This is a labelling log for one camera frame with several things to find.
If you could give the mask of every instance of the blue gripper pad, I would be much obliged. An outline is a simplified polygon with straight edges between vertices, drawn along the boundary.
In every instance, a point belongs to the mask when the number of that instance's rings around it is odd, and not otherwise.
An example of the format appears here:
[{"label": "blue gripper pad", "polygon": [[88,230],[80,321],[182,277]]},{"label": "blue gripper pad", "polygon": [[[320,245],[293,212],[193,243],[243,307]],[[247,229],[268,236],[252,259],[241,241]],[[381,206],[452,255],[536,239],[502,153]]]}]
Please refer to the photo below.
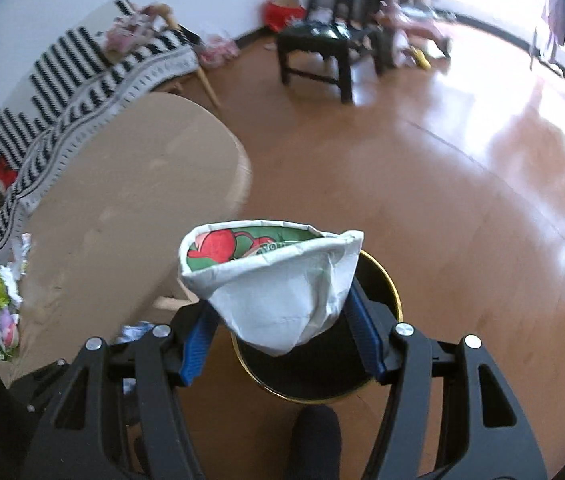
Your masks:
[{"label": "blue gripper pad", "polygon": [[380,323],[374,323],[372,314],[367,309],[367,307],[372,308],[371,303],[358,280],[354,278],[344,302],[344,315],[365,371],[381,381],[387,372],[384,356],[389,352],[390,331],[387,332]]},{"label": "blue gripper pad", "polygon": [[218,313],[209,303],[206,303],[184,341],[180,367],[180,377],[184,386],[190,386],[192,381],[202,373],[219,320]]}]

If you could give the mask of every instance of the beige tabletop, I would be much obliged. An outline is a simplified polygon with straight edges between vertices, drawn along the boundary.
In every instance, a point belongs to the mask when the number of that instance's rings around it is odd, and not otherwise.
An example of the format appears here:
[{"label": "beige tabletop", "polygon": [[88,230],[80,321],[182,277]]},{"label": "beige tabletop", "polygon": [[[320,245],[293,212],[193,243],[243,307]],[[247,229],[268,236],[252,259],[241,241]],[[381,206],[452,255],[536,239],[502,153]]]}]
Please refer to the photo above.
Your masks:
[{"label": "beige tabletop", "polygon": [[212,114],[151,93],[76,155],[33,213],[21,286],[15,378],[72,360],[92,335],[111,340],[170,288],[181,238],[232,219],[250,181],[248,158]]}]

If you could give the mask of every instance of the red cloth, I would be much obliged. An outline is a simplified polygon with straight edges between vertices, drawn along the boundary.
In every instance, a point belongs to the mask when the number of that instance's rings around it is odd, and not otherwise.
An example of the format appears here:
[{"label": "red cloth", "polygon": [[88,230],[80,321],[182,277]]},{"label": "red cloth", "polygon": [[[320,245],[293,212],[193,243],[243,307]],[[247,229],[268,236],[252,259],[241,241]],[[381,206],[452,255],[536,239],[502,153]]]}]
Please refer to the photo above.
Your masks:
[{"label": "red cloth", "polygon": [[5,189],[9,189],[17,177],[18,172],[9,167],[4,156],[0,156],[0,181],[5,185]]},{"label": "red cloth", "polygon": [[281,7],[269,0],[264,4],[264,23],[274,32],[280,32],[293,20],[303,20],[307,11],[304,7]]}]

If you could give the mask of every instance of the striped blanket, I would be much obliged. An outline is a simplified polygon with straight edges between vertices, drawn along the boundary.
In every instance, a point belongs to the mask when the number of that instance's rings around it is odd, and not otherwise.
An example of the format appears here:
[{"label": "striped blanket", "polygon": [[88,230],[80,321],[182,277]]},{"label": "striped blanket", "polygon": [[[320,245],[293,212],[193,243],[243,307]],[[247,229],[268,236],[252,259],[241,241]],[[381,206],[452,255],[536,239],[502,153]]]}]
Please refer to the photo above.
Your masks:
[{"label": "striped blanket", "polygon": [[198,60],[178,30],[165,30],[117,64],[99,47],[114,19],[130,15],[115,0],[68,30],[34,63],[0,108],[0,156],[18,178],[0,210],[0,264],[13,237],[72,157],[135,99],[160,83],[194,72]]}]

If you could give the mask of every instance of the wooden sofa leg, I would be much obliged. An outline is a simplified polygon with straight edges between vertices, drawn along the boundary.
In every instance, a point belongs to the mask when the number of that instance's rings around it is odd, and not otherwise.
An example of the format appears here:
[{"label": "wooden sofa leg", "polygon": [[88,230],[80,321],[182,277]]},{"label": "wooden sofa leg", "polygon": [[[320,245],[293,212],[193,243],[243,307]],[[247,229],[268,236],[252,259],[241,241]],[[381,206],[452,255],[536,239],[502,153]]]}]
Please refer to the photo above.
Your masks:
[{"label": "wooden sofa leg", "polygon": [[218,101],[216,92],[214,92],[213,88],[211,88],[211,83],[207,79],[207,75],[204,73],[202,67],[198,67],[198,72],[196,72],[196,74],[198,75],[198,79],[200,79],[200,82],[202,83],[204,91],[207,92],[207,96],[209,97],[211,104],[213,104],[214,107],[220,110],[220,101]]}]

